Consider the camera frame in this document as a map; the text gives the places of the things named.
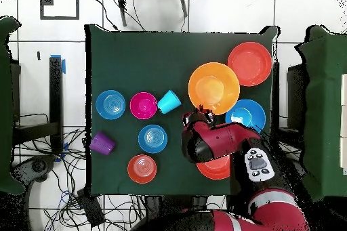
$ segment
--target white tile floor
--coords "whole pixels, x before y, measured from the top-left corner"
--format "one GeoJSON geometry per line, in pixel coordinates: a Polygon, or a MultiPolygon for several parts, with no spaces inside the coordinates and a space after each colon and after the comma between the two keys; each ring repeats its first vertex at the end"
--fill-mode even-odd
{"type": "MultiPolygon", "coordinates": [[[[103,2],[108,18],[120,30],[141,30],[140,26],[128,15],[127,27],[123,27],[119,8],[113,0],[103,2]]],[[[73,16],[75,0],[54,0],[53,6],[46,6],[46,16],[73,16]]],[[[180,0],[134,0],[137,15],[146,30],[180,32],[184,17],[180,0]]],[[[313,24],[324,24],[333,32],[342,32],[347,28],[346,0],[190,0],[190,32],[222,33],[258,33],[267,25],[281,28],[277,56],[281,64],[280,92],[281,115],[287,116],[287,81],[289,66],[301,63],[301,58],[294,46],[304,40],[306,29],[313,24]]],[[[14,59],[22,65],[20,76],[21,114],[44,112],[48,108],[48,58],[60,54],[66,60],[66,74],[63,77],[64,126],[65,132],[85,127],[85,33],[84,24],[98,24],[113,30],[106,19],[101,5],[95,0],[79,0],[79,20],[40,20],[39,0],[0,0],[0,16],[13,16],[22,26],[9,37],[9,50],[14,59]],[[40,51],[41,60],[37,59],[40,51]]],[[[133,1],[127,0],[127,12],[136,17],[133,1]]],[[[183,30],[187,31],[188,20],[183,30]]],[[[45,117],[23,118],[22,124],[44,122],[45,117]]],[[[83,150],[81,140],[74,142],[73,148],[83,150]]],[[[21,149],[21,155],[28,155],[21,149]]],[[[78,168],[84,169],[85,162],[79,161],[78,168]]],[[[60,178],[60,185],[66,189],[66,170],[61,163],[56,163],[54,171],[60,178]]],[[[85,184],[85,171],[74,170],[77,189],[85,184]]],[[[60,201],[57,178],[53,173],[42,184],[35,183],[30,196],[30,220],[33,231],[43,231],[48,218],[43,209],[49,209],[53,215],[60,201]]],[[[113,205],[120,205],[130,200],[129,196],[111,196],[113,205]]],[[[210,197],[209,203],[225,206],[223,196],[210,197]]],[[[101,197],[101,206],[106,218],[111,221],[129,221],[129,211],[112,211],[114,207],[108,196],[101,197]]],[[[80,222],[85,219],[79,216],[80,222]]],[[[100,229],[106,231],[109,224],[100,229]]],[[[64,231],[76,231],[67,228],[64,231]]],[[[89,226],[81,231],[91,231],[89,226]]],[[[110,225],[107,231],[121,231],[110,225]]]]}

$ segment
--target robot control buttons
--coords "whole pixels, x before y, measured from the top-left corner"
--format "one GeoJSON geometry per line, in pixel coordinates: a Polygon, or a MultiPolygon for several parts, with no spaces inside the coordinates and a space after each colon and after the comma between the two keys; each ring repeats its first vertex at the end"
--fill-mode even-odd
{"type": "Polygon", "coordinates": [[[251,159],[249,167],[251,170],[262,169],[267,165],[264,159],[251,159]]]}
{"type": "Polygon", "coordinates": [[[245,154],[248,178],[253,182],[264,182],[274,177],[274,170],[267,154],[259,148],[251,148],[245,154]]]}

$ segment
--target purple cup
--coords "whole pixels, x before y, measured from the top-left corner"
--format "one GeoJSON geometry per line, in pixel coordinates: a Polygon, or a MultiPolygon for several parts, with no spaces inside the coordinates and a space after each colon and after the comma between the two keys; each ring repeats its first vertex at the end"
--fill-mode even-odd
{"type": "Polygon", "coordinates": [[[109,155],[112,149],[115,147],[115,142],[110,140],[101,131],[99,131],[93,138],[90,144],[90,149],[95,150],[101,154],[109,155]]]}

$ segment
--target plate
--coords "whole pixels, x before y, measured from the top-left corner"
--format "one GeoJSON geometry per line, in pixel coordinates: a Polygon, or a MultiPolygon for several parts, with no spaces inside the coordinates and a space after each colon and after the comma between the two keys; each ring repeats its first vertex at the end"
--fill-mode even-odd
{"type": "Polygon", "coordinates": [[[118,91],[104,91],[96,99],[96,110],[104,119],[118,119],[125,111],[125,99],[118,91]]]}
{"type": "Polygon", "coordinates": [[[138,134],[140,147],[148,153],[158,153],[167,144],[167,134],[159,125],[147,125],[138,134]]]}

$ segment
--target pink bowl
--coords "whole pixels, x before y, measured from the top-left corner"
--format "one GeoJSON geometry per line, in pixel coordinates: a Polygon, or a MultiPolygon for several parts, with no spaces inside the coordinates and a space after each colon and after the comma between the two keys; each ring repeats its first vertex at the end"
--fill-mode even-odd
{"type": "Polygon", "coordinates": [[[146,92],[137,93],[130,100],[130,111],[137,119],[149,119],[157,111],[157,100],[146,92]]]}

